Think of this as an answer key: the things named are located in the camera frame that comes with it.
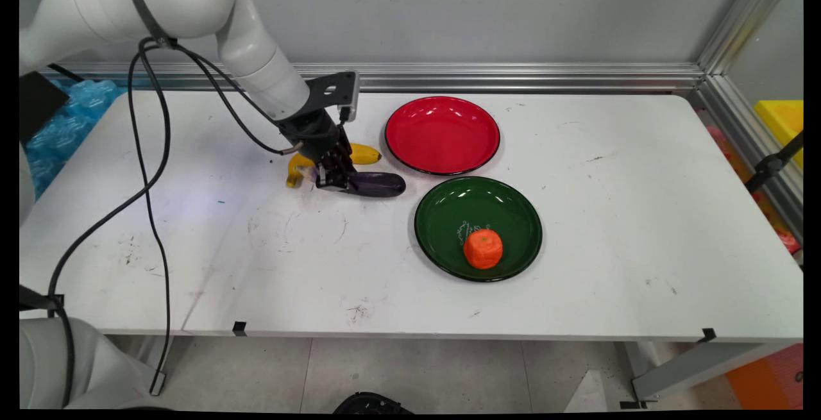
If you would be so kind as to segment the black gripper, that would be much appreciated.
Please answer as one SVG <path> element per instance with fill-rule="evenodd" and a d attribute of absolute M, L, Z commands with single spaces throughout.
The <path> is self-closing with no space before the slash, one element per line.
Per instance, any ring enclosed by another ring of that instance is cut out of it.
<path fill-rule="evenodd" d="M 341 133 L 325 108 L 291 116 L 278 122 L 276 127 L 291 144 L 302 143 L 299 154 L 316 161 L 318 189 L 326 189 L 333 183 L 340 191 L 357 189 L 351 179 L 357 172 L 351 159 L 352 150 L 348 144 L 337 144 Z"/>

